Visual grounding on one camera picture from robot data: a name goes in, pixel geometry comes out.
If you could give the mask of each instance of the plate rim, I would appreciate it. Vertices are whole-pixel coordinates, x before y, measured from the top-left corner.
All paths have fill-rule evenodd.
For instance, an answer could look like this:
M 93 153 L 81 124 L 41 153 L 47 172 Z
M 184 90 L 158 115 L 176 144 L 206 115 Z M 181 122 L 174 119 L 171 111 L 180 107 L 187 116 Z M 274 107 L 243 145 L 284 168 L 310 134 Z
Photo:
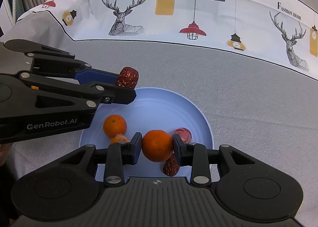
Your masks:
M 201 115 L 203 116 L 204 120 L 206 121 L 206 123 L 207 123 L 207 125 L 208 125 L 208 127 L 209 127 L 209 130 L 210 130 L 210 135 L 211 135 L 211 137 L 212 137 L 212 149 L 214 149 L 214 137 L 213 137 L 213 132 L 212 132 L 210 123 L 209 123 L 209 121 L 207 120 L 207 118 L 206 118 L 206 116 L 204 115 L 204 113 L 199 109 L 199 107 L 198 107 L 195 103 L 193 103 L 191 100 L 189 100 L 187 97 L 183 96 L 182 94 L 177 93 L 177 92 L 172 91 L 172 90 L 169 90 L 169 89 L 164 89 L 164 88 L 159 88 L 159 87 L 139 87 L 139 88 L 136 88 L 135 90 L 138 90 L 138 89 L 159 89 L 159 90 L 163 90 L 163 91 L 172 92 L 172 93 L 177 94 L 177 95 L 179 95 L 180 97 L 186 99 L 188 102 L 190 102 L 190 103 L 201 113 Z M 83 132 L 84 132 L 86 129 L 83 129 L 82 132 L 81 132 L 81 134 L 80 134 L 80 137 L 79 137 L 79 148 L 81 147 L 81 146 L 80 146 L 80 143 L 81 143 L 81 140 L 82 140 Z

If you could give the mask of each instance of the metal screw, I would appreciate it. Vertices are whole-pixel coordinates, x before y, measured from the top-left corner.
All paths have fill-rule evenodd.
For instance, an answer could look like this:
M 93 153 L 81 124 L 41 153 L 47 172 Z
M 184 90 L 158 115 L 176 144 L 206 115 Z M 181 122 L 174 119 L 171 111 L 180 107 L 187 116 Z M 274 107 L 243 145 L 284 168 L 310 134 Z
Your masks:
M 196 176 L 193 178 L 193 181 L 197 184 L 206 184 L 209 182 L 209 178 L 206 176 Z
M 29 78 L 30 75 L 29 75 L 28 73 L 22 73 L 22 74 L 21 74 L 21 77 L 22 77 L 22 78 Z
M 95 107 L 96 107 L 96 103 L 93 102 L 93 101 L 91 101 L 91 100 L 88 100 L 88 101 L 86 102 L 86 104 L 87 104 L 87 106 L 89 106 L 89 107 L 91 107 L 91 108 L 95 108 Z
M 97 90 L 104 90 L 104 87 L 97 85 L 97 86 L 96 86 L 96 89 L 97 89 Z
M 109 184 L 118 184 L 121 182 L 121 177 L 119 176 L 109 176 L 106 178 L 106 182 Z

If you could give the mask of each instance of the deer illustration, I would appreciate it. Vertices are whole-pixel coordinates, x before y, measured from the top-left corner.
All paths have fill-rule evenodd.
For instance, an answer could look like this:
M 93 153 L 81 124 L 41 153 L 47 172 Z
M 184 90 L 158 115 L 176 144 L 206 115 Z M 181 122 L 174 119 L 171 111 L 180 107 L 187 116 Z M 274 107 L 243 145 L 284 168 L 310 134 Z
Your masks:
M 114 5 L 112 5 L 112 3 L 109 4 L 109 0 L 106 0 L 106 3 L 104 2 L 104 0 L 102 0 L 102 2 L 107 8 L 114 10 L 113 13 L 117 17 L 115 23 L 113 24 L 109 32 L 109 35 L 132 36 L 143 33 L 144 28 L 142 26 L 131 26 L 129 24 L 125 24 L 125 17 L 132 12 L 132 8 L 143 4 L 145 1 L 146 0 L 138 0 L 135 3 L 135 0 L 133 0 L 132 4 L 130 6 L 127 6 L 127 9 L 122 13 L 121 11 L 119 11 L 119 7 L 116 6 L 117 0 L 115 0 Z
M 279 23 L 277 22 L 277 15 L 279 15 L 280 12 L 278 14 L 276 14 L 274 16 L 274 19 L 273 17 L 271 16 L 271 12 L 269 12 L 269 15 L 271 16 L 271 20 L 273 21 L 274 25 L 276 26 L 276 28 L 279 29 L 279 31 L 282 33 L 282 37 L 283 37 L 283 40 L 286 42 L 286 52 L 287 52 L 287 57 L 289 59 L 289 63 L 297 68 L 300 68 L 304 71 L 309 71 L 309 67 L 308 67 L 308 64 L 305 60 L 299 58 L 295 52 L 294 52 L 294 48 L 293 48 L 293 45 L 295 45 L 297 43 L 297 39 L 302 39 L 305 34 L 306 34 L 306 30 L 304 32 L 304 34 L 302 33 L 302 27 L 300 25 L 300 22 L 299 23 L 299 26 L 300 26 L 300 33 L 297 34 L 297 29 L 296 29 L 296 33 L 295 35 L 292 36 L 291 39 L 289 39 L 287 37 L 287 34 L 286 34 L 286 31 L 284 30 L 283 28 L 283 22 L 281 22 L 281 25 L 279 26 Z

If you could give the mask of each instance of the plate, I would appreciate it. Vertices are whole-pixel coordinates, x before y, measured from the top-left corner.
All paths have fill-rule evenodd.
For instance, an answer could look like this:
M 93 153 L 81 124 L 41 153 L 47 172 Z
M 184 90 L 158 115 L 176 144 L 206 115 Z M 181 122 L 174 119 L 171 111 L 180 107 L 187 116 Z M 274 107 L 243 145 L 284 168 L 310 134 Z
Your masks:
M 91 127 L 83 130 L 79 146 L 94 144 L 97 149 L 107 148 L 110 138 L 103 132 L 105 118 L 112 114 L 121 115 L 127 122 L 125 136 L 132 139 L 136 132 L 144 136 L 148 131 L 161 129 L 167 133 L 180 127 L 191 131 L 192 141 L 214 148 L 213 134 L 209 122 L 199 108 L 186 97 L 166 89 L 147 87 L 137 88 L 137 97 L 129 105 L 102 104 L 96 111 Z M 164 162 L 152 162 L 143 152 L 136 165 L 124 165 L 125 181 L 128 177 L 167 177 L 163 172 Z M 99 164 L 96 177 L 103 181 L 104 164 Z M 181 167 L 176 177 L 190 180 L 191 166 Z

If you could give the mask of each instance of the orange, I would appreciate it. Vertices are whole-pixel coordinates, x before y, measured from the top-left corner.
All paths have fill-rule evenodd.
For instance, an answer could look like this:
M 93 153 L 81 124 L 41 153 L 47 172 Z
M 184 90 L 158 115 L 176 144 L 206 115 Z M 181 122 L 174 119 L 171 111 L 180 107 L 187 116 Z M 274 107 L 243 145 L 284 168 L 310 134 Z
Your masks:
M 112 138 L 112 140 L 110 141 L 110 144 L 118 143 L 120 141 L 129 142 L 129 139 L 122 134 L 117 134 L 114 138 Z
M 104 121 L 103 130 L 108 137 L 114 138 L 117 134 L 126 133 L 127 123 L 122 116 L 110 115 Z
M 172 138 L 163 130 L 151 130 L 143 137 L 142 151 L 150 161 L 166 161 L 173 152 Z

